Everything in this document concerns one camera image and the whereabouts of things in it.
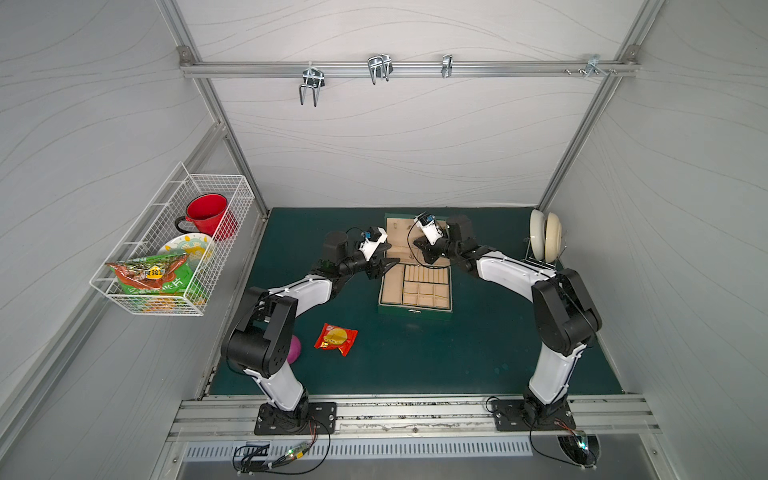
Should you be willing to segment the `metal plate rack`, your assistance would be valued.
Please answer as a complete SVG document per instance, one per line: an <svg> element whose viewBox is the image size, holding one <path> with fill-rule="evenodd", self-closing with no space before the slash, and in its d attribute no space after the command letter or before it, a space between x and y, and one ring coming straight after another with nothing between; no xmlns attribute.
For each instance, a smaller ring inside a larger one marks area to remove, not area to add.
<svg viewBox="0 0 768 480"><path fill-rule="evenodd" d="M556 269L564 251L567 249L563 232L557 232L551 240L546 234L528 238L524 260Z"/></svg>

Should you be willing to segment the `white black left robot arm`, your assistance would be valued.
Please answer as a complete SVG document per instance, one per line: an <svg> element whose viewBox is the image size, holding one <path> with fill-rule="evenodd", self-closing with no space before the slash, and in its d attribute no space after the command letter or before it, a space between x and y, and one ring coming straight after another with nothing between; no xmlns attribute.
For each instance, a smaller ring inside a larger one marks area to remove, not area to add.
<svg viewBox="0 0 768 480"><path fill-rule="evenodd" d="M336 298L345 284L363 273L382 278L399 260L382 227L364 230L352 241L343 231L329 233L320 259L303 278L282 287L250 287L243 292L221 343L221 357L252 379L273 411L296 423L309 418L308 393L288 362L296 320Z"/></svg>

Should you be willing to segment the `small metal hook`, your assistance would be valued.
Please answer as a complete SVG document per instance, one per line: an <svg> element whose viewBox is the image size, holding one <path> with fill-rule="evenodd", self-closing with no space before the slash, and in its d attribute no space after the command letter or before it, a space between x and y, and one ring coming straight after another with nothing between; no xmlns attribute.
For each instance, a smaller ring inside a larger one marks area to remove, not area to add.
<svg viewBox="0 0 768 480"><path fill-rule="evenodd" d="M448 79L452 76L453 70L453 56L446 54L441 61L441 76L443 79Z"/></svg>

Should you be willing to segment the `cream plate left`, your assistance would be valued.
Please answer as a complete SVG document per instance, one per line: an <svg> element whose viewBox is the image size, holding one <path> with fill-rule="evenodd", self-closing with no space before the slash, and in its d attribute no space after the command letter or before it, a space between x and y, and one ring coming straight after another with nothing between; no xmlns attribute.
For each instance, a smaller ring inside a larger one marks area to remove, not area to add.
<svg viewBox="0 0 768 480"><path fill-rule="evenodd" d="M545 257L546 217L540 210L531 211L529 219L529 245L534 259L543 261Z"/></svg>

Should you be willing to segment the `red yellow snack packet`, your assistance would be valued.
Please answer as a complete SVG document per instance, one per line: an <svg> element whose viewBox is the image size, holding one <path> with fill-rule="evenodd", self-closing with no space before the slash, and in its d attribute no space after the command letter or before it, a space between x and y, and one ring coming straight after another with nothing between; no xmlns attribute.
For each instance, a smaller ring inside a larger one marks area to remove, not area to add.
<svg viewBox="0 0 768 480"><path fill-rule="evenodd" d="M323 351L335 350L346 357L352 349L358 331L325 323L314 344L314 348Z"/></svg>

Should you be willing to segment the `green red snack bag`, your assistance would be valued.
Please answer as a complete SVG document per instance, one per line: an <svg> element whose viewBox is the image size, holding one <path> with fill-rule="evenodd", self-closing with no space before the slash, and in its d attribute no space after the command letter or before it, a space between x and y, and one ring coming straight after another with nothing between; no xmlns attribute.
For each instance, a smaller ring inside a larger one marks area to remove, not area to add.
<svg viewBox="0 0 768 480"><path fill-rule="evenodd" d="M170 253L107 262L121 289L128 295L173 295L183 293L192 281L188 255Z"/></svg>

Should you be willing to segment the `metal double hook left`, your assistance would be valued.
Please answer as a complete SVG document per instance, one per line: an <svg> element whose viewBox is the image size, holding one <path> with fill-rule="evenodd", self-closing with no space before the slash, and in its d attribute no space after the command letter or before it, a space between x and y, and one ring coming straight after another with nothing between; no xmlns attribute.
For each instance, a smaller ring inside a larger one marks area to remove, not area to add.
<svg viewBox="0 0 768 480"><path fill-rule="evenodd" d="M300 104L304 105L307 102L307 96L310 95L312 105L317 107L321 89L325 85L325 73L310 63L302 72L302 83L298 87Z"/></svg>

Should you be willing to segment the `horizontal aluminium rail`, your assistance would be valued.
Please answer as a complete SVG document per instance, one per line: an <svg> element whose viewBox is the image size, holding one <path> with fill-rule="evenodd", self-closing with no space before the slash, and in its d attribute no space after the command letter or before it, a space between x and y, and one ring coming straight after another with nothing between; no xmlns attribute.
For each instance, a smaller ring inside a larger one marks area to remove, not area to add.
<svg viewBox="0 0 768 480"><path fill-rule="evenodd" d="M567 76L564 69L579 69L588 59L575 61L462 61L453 58L450 78L582 78L580 75ZM441 59L430 61L393 62L393 79L443 79ZM370 78L367 61L330 62L200 62L182 65L180 70L186 78L201 79L292 79L302 78L302 72L312 63L325 73L326 80ZM601 60L603 67L618 71L618 77L634 76L641 66L635 62Z"/></svg>

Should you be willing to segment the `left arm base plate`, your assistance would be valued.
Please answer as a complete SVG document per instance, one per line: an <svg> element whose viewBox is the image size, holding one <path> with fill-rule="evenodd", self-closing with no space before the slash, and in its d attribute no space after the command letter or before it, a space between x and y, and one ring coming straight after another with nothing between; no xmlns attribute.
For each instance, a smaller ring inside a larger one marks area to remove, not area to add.
<svg viewBox="0 0 768 480"><path fill-rule="evenodd" d="M333 434L336 430L336 402L300 401L292 411L283 411L264 403L260 406L254 434L256 436Z"/></svg>

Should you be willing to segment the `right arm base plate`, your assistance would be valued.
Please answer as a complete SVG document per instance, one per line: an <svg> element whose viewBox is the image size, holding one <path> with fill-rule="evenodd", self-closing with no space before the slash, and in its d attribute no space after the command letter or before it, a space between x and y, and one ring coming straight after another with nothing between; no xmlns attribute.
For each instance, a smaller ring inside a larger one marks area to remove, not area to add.
<svg viewBox="0 0 768 480"><path fill-rule="evenodd" d="M567 398L541 404L535 397L500 399L490 397L486 408L500 432L575 430L576 423Z"/></svg>

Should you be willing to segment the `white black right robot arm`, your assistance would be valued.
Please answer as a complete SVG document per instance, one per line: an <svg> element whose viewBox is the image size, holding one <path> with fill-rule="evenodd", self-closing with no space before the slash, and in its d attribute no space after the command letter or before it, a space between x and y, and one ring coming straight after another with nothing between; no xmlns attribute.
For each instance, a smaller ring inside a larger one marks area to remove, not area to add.
<svg viewBox="0 0 768 480"><path fill-rule="evenodd" d="M413 220L421 231L414 239L425 262L446 258L469 275L522 296L533 305L541 350L525 393L537 411L564 403L577 361L602 327L602 319L580 274L513 259L478 243L471 220L455 216L442 227L436 217L421 213Z"/></svg>

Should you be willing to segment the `green jewelry box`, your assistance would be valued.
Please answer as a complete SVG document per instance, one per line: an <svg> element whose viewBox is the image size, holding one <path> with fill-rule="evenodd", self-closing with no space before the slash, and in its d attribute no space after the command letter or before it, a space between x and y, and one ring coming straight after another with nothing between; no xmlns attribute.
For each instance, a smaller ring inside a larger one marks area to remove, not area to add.
<svg viewBox="0 0 768 480"><path fill-rule="evenodd" d="M425 238L414 217L385 215L388 258L399 262L382 278L378 311L383 315L447 321L453 314L453 278L450 262L439 257L428 263L414 241Z"/></svg>

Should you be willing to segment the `purple ball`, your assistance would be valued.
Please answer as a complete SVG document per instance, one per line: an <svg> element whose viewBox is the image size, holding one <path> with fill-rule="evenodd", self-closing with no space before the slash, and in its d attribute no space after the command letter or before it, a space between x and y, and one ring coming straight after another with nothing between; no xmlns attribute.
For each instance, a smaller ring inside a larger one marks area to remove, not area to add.
<svg viewBox="0 0 768 480"><path fill-rule="evenodd" d="M295 363L301 355L302 344L296 335L291 336L289 352L287 356L287 362L289 364Z"/></svg>

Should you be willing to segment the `metal double hook middle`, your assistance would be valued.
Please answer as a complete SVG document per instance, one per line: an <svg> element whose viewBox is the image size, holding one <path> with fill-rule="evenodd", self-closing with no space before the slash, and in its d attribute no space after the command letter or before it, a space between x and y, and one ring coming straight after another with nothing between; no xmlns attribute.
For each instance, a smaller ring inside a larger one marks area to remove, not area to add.
<svg viewBox="0 0 768 480"><path fill-rule="evenodd" d="M376 85L379 80L389 82L394 70L392 58L388 54L377 54L369 57L367 67L373 85Z"/></svg>

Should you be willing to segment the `metal double hook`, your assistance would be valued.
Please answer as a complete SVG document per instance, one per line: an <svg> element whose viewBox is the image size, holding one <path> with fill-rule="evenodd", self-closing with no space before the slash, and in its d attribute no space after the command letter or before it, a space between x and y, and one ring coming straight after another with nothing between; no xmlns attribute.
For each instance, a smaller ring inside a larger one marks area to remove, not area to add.
<svg viewBox="0 0 768 480"><path fill-rule="evenodd" d="M388 54L377 54L369 57L367 67L373 85L376 85L379 80L389 82L394 70L392 58Z"/></svg>
<svg viewBox="0 0 768 480"><path fill-rule="evenodd" d="M302 72L302 83L298 87L300 104L304 105L307 102L307 96L310 95L312 105L317 107L321 89L325 85L325 73L310 63Z"/></svg>

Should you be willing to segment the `white patterned plate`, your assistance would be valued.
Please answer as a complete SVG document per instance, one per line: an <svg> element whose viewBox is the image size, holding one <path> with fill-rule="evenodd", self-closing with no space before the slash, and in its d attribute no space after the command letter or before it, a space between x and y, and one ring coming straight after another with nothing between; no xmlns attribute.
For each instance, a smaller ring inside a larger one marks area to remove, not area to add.
<svg viewBox="0 0 768 480"><path fill-rule="evenodd" d="M157 252L158 255L186 254L186 264L195 270L201 262L208 262L215 252L215 242L203 233L182 234L166 242Z"/></svg>

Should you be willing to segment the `red mug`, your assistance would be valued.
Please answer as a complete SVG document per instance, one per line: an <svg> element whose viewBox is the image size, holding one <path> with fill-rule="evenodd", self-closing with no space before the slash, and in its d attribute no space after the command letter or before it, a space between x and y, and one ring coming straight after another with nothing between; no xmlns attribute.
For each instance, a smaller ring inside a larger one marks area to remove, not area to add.
<svg viewBox="0 0 768 480"><path fill-rule="evenodd" d="M208 193L193 199L185 213L175 219L174 226L182 234L202 233L226 240L235 236L239 224L229 200L224 195Z"/></svg>

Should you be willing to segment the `metal hook right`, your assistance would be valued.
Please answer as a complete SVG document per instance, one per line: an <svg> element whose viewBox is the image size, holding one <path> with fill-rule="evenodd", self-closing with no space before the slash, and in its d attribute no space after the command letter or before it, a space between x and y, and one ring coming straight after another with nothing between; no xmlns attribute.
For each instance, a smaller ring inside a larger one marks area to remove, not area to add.
<svg viewBox="0 0 768 480"><path fill-rule="evenodd" d="M592 55L585 63L585 65L579 69L564 69L563 73L567 76L580 75L586 79L593 76L611 77L617 76L618 71L612 67L603 67L601 65L601 56L598 54Z"/></svg>

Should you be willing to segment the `cream plate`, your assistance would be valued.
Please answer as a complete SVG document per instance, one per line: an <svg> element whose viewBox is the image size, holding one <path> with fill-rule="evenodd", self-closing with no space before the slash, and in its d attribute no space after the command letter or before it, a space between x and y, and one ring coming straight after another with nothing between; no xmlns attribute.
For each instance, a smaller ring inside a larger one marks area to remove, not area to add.
<svg viewBox="0 0 768 480"><path fill-rule="evenodd" d="M543 261L545 257L546 217L540 210L531 211L529 219L529 245L534 259Z"/></svg>
<svg viewBox="0 0 768 480"><path fill-rule="evenodd" d="M544 261L554 264L563 249L562 222L554 212L549 212L547 215L544 242Z"/></svg>

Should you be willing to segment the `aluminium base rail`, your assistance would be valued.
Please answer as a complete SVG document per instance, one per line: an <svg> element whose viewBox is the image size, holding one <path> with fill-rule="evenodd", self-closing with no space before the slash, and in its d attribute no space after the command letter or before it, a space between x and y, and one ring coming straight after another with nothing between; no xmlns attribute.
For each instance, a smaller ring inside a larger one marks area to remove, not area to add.
<svg viewBox="0 0 768 480"><path fill-rule="evenodd" d="M317 395L333 402L334 437L429 438L499 436L504 421L485 395ZM224 441L254 437L260 396L210 396L183 401L167 435L169 441ZM649 403L640 394L571 395L558 415L589 434L660 434Z"/></svg>

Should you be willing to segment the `cream plate right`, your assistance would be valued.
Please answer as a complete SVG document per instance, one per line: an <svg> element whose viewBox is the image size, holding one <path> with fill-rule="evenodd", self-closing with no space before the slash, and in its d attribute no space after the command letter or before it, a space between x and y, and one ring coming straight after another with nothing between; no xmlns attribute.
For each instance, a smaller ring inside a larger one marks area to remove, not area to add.
<svg viewBox="0 0 768 480"><path fill-rule="evenodd" d="M544 261L554 264L563 249L562 222L554 212L549 212L547 215L544 242Z"/></svg>

